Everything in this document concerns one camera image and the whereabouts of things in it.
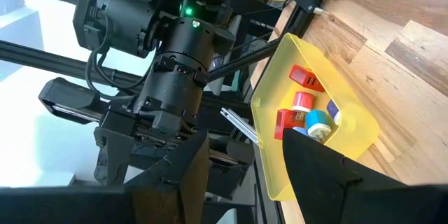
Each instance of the red object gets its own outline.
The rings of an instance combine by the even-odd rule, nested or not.
[[[307,92],[296,92],[293,102],[293,110],[310,112],[313,109],[314,95]]]
[[[283,140],[283,130],[294,127],[303,127],[303,120],[296,119],[296,112],[288,109],[280,109],[277,111],[277,122],[275,125],[274,138]]]
[[[289,78],[296,83],[301,84],[304,88],[309,88],[318,92],[325,92],[316,75],[301,66],[294,65],[289,73]]]

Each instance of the wooden floor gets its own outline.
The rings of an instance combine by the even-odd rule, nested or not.
[[[406,184],[448,183],[448,0],[325,0],[304,40],[381,127],[358,161]],[[283,202],[287,223],[301,220]]]

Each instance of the yellow plastic tray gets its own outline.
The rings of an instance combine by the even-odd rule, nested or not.
[[[311,69],[326,92],[315,92],[291,80],[289,72],[295,64]],[[332,134],[325,145],[348,158],[358,158],[377,139],[379,133],[377,121],[323,53],[292,34],[285,35],[255,89],[251,102],[267,192],[271,200],[295,199],[286,172],[282,142],[274,138],[274,130],[277,111],[291,109],[297,91],[312,93],[314,109],[325,112],[330,99],[334,101],[341,112],[341,124],[339,127],[331,125]]]

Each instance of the wooden surface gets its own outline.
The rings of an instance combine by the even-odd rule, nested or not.
[[[448,0],[325,0],[323,8],[303,39],[381,128],[358,161],[410,185],[448,183]],[[287,223],[303,223],[297,202],[282,207]]]

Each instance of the yellow bin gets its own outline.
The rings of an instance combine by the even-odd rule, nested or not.
[[[291,80],[289,72],[295,64],[311,69],[326,92],[315,92]],[[286,172],[282,142],[274,138],[274,130],[277,111],[291,109],[297,91],[312,93],[314,108],[325,112],[330,99],[334,101],[341,112],[341,124],[339,127],[331,125],[333,131],[325,145],[348,158],[358,158],[373,144],[379,133],[377,121],[323,53],[295,35],[285,35],[255,89],[251,102],[267,192],[271,200],[295,199]]]

